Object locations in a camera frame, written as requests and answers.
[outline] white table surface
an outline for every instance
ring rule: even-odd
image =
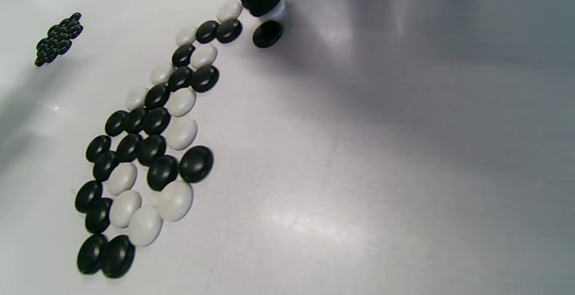
[[[216,159],[191,211],[80,275],[88,142],[226,1],[0,0],[0,294],[573,294],[574,0],[287,0],[268,50],[244,13],[189,115]]]

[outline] black go stone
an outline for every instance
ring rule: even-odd
[[[202,25],[199,26],[198,30],[195,32],[195,39],[200,44],[209,43],[216,37],[216,31],[219,26],[220,24],[214,20],[209,20],[202,23]]]
[[[128,236],[120,235],[108,242],[102,255],[100,265],[107,278],[120,278],[130,270],[136,254],[136,248]]]
[[[42,38],[38,44],[36,45],[36,49],[40,50],[42,47],[45,47],[48,42],[48,38]]]
[[[166,152],[166,139],[160,135],[147,137],[138,148],[138,161],[144,166],[150,166],[154,160],[164,156]]]
[[[37,67],[41,67],[41,66],[44,65],[45,63],[46,63],[46,60],[45,60],[43,57],[41,57],[41,56],[38,56],[38,57],[36,58],[36,60],[34,61],[34,65],[37,66]]]
[[[220,78],[220,71],[213,65],[198,68],[191,76],[191,86],[198,93],[211,90]]]
[[[111,138],[105,135],[97,136],[96,138],[92,139],[88,148],[86,148],[86,159],[94,163],[98,160],[99,156],[101,156],[104,152],[110,150],[111,146]]]
[[[80,25],[80,22],[78,20],[70,20],[66,24],[68,29],[73,28],[73,27],[78,27],[79,25]]]
[[[262,23],[253,32],[253,44],[258,48],[267,48],[273,46],[283,35],[283,26],[281,23],[269,20]]]
[[[189,86],[191,84],[191,76],[193,73],[193,70],[188,66],[176,68],[168,80],[168,89],[175,92],[181,88]]]
[[[74,13],[72,13],[72,15],[70,15],[69,19],[80,21],[81,17],[82,17],[82,14],[80,12],[74,12]]]
[[[118,159],[115,157],[115,152],[107,151],[101,154],[94,163],[92,174],[97,181],[105,182],[110,178],[110,174],[116,166],[118,166]]]
[[[82,185],[78,194],[76,194],[76,200],[74,201],[74,206],[76,210],[80,213],[88,213],[90,207],[95,201],[98,201],[102,197],[102,183],[98,181],[90,181]]]
[[[78,38],[78,36],[80,35],[80,33],[82,33],[83,30],[84,30],[84,26],[82,26],[82,25],[77,25],[75,27],[70,28],[69,29],[70,39]]]
[[[193,146],[182,156],[179,173],[188,183],[197,183],[208,176],[213,164],[214,156],[208,147]]]
[[[124,130],[128,133],[140,133],[144,129],[144,117],[146,117],[146,110],[143,106],[136,107],[126,115],[124,119]]]
[[[154,191],[162,191],[166,185],[178,177],[178,160],[172,156],[158,157],[148,170],[148,186]]]
[[[49,51],[46,54],[46,63],[49,64],[50,62],[53,62],[56,59],[56,56],[58,56],[58,54],[56,54],[55,52],[51,52]]]
[[[170,118],[170,113],[168,113],[165,107],[157,107],[146,114],[144,118],[144,131],[150,136],[159,135],[168,127]]]
[[[60,27],[66,26],[68,25],[69,22],[70,22],[69,18],[63,19],[62,21],[60,21],[59,26]]]
[[[58,43],[58,50],[56,53],[65,54],[70,50],[70,47],[72,47],[72,42],[69,39],[61,40],[60,43]]]
[[[144,105],[148,110],[153,110],[157,107],[164,106],[170,97],[170,90],[164,84],[158,84],[153,88],[150,88],[146,98],[144,99]]]
[[[172,64],[176,67],[188,66],[190,64],[191,54],[195,47],[191,44],[184,44],[178,47],[172,55]]]
[[[111,204],[111,198],[103,197],[91,205],[88,213],[86,213],[85,225],[88,232],[98,234],[106,231],[110,225]]]
[[[93,234],[84,241],[78,251],[76,266],[80,273],[93,275],[100,270],[100,256],[106,247],[107,238],[102,234]]]
[[[239,37],[242,29],[242,23],[238,19],[226,20],[218,27],[216,38],[222,44],[231,43]]]
[[[137,133],[131,133],[125,136],[119,142],[115,155],[121,163],[131,163],[137,158],[137,150],[142,143],[142,137]]]
[[[59,33],[60,33],[60,26],[59,25],[53,25],[50,27],[50,29],[48,29],[47,34],[49,37],[56,37]]]
[[[118,110],[112,113],[106,121],[106,125],[104,126],[106,134],[111,137],[115,137],[121,134],[124,129],[122,127],[122,123],[124,123],[124,119],[126,118],[127,114],[128,113],[124,110]]]

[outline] small black stone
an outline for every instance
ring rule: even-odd
[[[144,129],[144,117],[146,117],[146,110],[143,106],[136,107],[126,115],[124,119],[124,130],[128,133],[140,133]]]
[[[88,213],[86,213],[85,225],[88,232],[97,234],[106,231],[110,225],[111,203],[111,198],[103,197],[91,205]]]
[[[191,76],[193,73],[193,70],[188,66],[176,68],[168,80],[168,89],[175,92],[181,88],[189,86],[191,84]]]
[[[118,166],[118,159],[115,152],[107,151],[98,157],[92,168],[92,174],[97,181],[105,182],[110,178],[111,172]]]
[[[78,251],[76,266],[80,273],[93,275],[100,270],[100,255],[107,244],[107,238],[103,234],[93,234],[84,241]]]
[[[41,50],[42,47],[45,47],[46,44],[48,43],[48,38],[42,38],[38,44],[36,45],[36,49],[37,50]]]
[[[156,158],[164,156],[166,152],[166,139],[159,135],[147,137],[138,148],[138,161],[144,166],[150,166]]]
[[[228,44],[236,40],[242,33],[242,23],[238,19],[230,19],[222,22],[216,31],[216,38],[222,44]]]
[[[70,19],[68,19],[68,18],[63,19],[62,21],[60,21],[59,26],[60,27],[66,26],[66,25],[68,25],[69,22],[70,22]]]
[[[105,135],[97,136],[92,139],[88,148],[86,148],[86,159],[93,163],[98,160],[99,156],[110,150],[111,138]]]
[[[56,56],[58,56],[55,52],[47,52],[46,54],[46,63],[49,64],[50,62],[53,62],[56,59]]]
[[[146,114],[144,118],[144,131],[150,136],[159,135],[168,127],[170,118],[170,113],[168,113],[165,107],[157,107]]]
[[[65,54],[70,50],[70,47],[72,47],[72,42],[69,39],[64,39],[58,44],[58,50],[56,53]]]
[[[49,37],[56,37],[60,33],[60,26],[53,25],[48,29],[48,36]]]
[[[181,45],[172,55],[172,64],[176,67],[188,66],[190,64],[191,54],[194,51],[195,47],[191,44]]]
[[[281,23],[269,20],[262,23],[253,32],[253,44],[258,48],[267,48],[273,46],[283,35],[283,26]]]
[[[162,191],[166,185],[178,177],[178,160],[172,156],[158,157],[148,170],[148,186],[154,191]]]
[[[212,151],[205,146],[197,145],[189,149],[181,158],[179,172],[181,178],[188,183],[197,183],[203,180],[214,164]]]
[[[118,110],[112,113],[104,126],[106,134],[111,137],[121,134],[124,129],[122,123],[124,123],[124,119],[126,119],[127,114],[128,113],[124,110]]]
[[[36,58],[36,60],[34,61],[34,65],[36,65],[37,67],[40,67],[40,66],[44,65],[45,63],[46,63],[46,60],[41,56],[38,56]]]
[[[220,71],[212,65],[198,68],[191,76],[191,86],[198,93],[211,90],[220,78]]]
[[[119,142],[115,155],[121,163],[130,163],[136,160],[137,150],[142,143],[142,137],[137,133],[131,133],[125,136]]]
[[[76,210],[80,213],[88,213],[88,210],[95,201],[98,201],[102,197],[102,183],[98,181],[90,181],[82,185],[78,194],[76,194],[76,200],[74,205]]]
[[[80,21],[81,17],[82,17],[82,14],[80,12],[74,12],[74,13],[72,13],[72,15],[70,15],[69,19]]]
[[[66,27],[68,29],[73,28],[73,27],[78,27],[80,25],[80,22],[78,20],[70,20],[68,21],[68,24],[66,24]]]
[[[153,110],[157,107],[164,106],[169,97],[170,90],[168,90],[168,87],[164,84],[158,84],[150,88],[144,99],[144,104],[148,110]]]
[[[55,52],[58,49],[59,40],[54,37],[48,37],[43,46],[43,50],[47,53]]]
[[[136,248],[131,244],[128,236],[120,235],[108,242],[100,263],[102,272],[107,278],[120,278],[130,270],[136,254]]]
[[[69,27],[68,28],[68,37],[70,39],[76,39],[78,38],[78,36],[80,35],[80,33],[82,33],[82,31],[84,30],[84,26],[82,25],[77,25],[74,27]]]
[[[202,23],[202,25],[199,26],[198,30],[195,32],[195,39],[200,44],[209,43],[216,37],[216,31],[219,26],[220,24],[214,20],[209,20]]]

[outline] cluster of small black stones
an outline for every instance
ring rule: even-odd
[[[72,39],[76,39],[84,27],[80,25],[82,14],[76,12],[63,19],[59,24],[48,30],[48,36],[36,45],[36,60],[34,65],[40,67],[53,62],[58,55],[63,55],[72,47]]]

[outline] white go stone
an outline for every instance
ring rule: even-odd
[[[142,196],[134,190],[120,194],[111,204],[110,223],[113,227],[124,229],[130,224],[132,216],[142,206]]]
[[[220,23],[230,19],[238,19],[243,9],[244,7],[238,1],[230,1],[220,7],[216,17]]]
[[[195,91],[191,88],[181,88],[170,95],[166,103],[166,109],[172,117],[183,117],[191,111],[195,105]]]
[[[152,70],[152,74],[150,75],[150,82],[152,82],[154,85],[166,83],[170,79],[170,76],[174,70],[175,68],[171,62],[158,65]]]
[[[140,207],[128,225],[128,238],[134,246],[147,247],[156,240],[164,220],[154,205]]]
[[[176,44],[178,46],[191,44],[195,41],[195,32],[198,31],[196,26],[185,26],[178,31],[176,35]]]
[[[171,149],[184,150],[193,143],[195,136],[198,135],[198,124],[195,120],[173,119],[164,135]]]
[[[144,105],[144,99],[146,94],[148,94],[148,90],[148,88],[134,88],[131,90],[126,97],[126,109],[132,111],[136,107]]]
[[[217,48],[212,44],[205,44],[198,47],[191,55],[191,66],[196,70],[201,66],[212,64],[217,57]]]
[[[191,207],[194,191],[186,182],[174,181],[160,192],[158,213],[168,222],[181,220]]]
[[[133,163],[121,163],[110,174],[106,183],[107,189],[112,195],[120,195],[134,186],[138,170]]]

